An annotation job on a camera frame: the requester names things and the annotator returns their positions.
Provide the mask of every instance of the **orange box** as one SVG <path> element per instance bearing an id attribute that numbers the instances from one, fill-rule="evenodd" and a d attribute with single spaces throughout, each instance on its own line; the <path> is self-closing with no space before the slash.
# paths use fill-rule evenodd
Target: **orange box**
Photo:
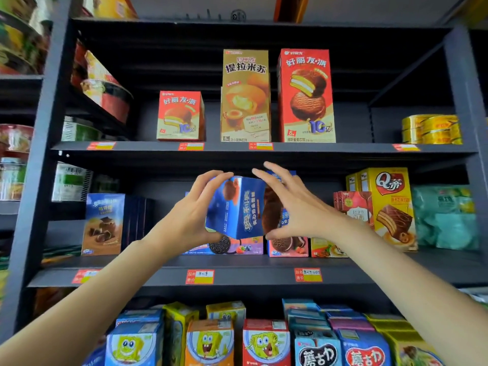
<path id="1" fill-rule="evenodd" d="M 376 233 L 403 251 L 418 251 L 408 170 L 368 168 L 359 174 L 361 189 L 372 195 Z"/>
<path id="2" fill-rule="evenodd" d="M 278 101 L 283 142 L 336 142 L 329 50 L 282 49 Z"/>
<path id="3" fill-rule="evenodd" d="M 229 320 L 190 322 L 185 366 L 234 366 L 234 327 Z"/>
<path id="4" fill-rule="evenodd" d="M 221 141 L 270 142 L 268 51 L 224 50 Z"/>
<path id="5" fill-rule="evenodd" d="M 200 91 L 161 91 L 159 141 L 205 141 L 205 106 Z"/>

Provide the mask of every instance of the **hand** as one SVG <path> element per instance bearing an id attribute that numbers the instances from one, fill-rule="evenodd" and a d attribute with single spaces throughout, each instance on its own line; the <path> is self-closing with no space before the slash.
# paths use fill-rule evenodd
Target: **hand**
<path id="1" fill-rule="evenodd" d="M 253 168 L 253 174 L 274 190 L 290 215 L 288 225 L 270 231 L 266 239 L 306 236 L 335 240 L 335 222 L 349 218 L 313 195 L 300 177 L 292 176 L 288 170 L 274 163 L 265 162 L 264 166 L 280 176 L 282 181 L 256 168 Z"/>
<path id="2" fill-rule="evenodd" d="M 209 171 L 199 175 L 188 195 L 177 202 L 143 240 L 165 243 L 172 256 L 202 244 L 218 242 L 222 234 L 208 232 L 205 229 L 205 218 L 215 191 L 232 176 L 234 173 L 223 171 Z"/>

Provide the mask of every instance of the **red and yellow price tag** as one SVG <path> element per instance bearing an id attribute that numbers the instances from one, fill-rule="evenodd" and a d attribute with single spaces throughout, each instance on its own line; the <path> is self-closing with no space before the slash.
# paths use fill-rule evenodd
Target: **red and yellow price tag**
<path id="1" fill-rule="evenodd" d="M 415 144 L 393 144 L 397 151 L 420 151 Z"/>
<path id="2" fill-rule="evenodd" d="M 297 283 L 321 283 L 322 273 L 319 268 L 296 268 L 295 281 Z"/>
<path id="3" fill-rule="evenodd" d="M 94 141 L 90 142 L 90 145 L 86 148 L 87 150 L 112 150 L 117 142 L 116 141 Z"/>
<path id="4" fill-rule="evenodd" d="M 274 150 L 272 142 L 250 142 L 249 150 Z"/>
<path id="5" fill-rule="evenodd" d="M 212 285 L 214 277 L 215 270 L 188 270 L 185 284 Z"/>
<path id="6" fill-rule="evenodd" d="M 205 147 L 204 142 L 180 142 L 180 151 L 202 151 Z"/>
<path id="7" fill-rule="evenodd" d="M 76 273 L 72 284 L 83 284 L 90 280 L 93 276 L 98 274 L 100 270 L 98 269 L 88 269 L 88 270 L 78 270 Z"/>

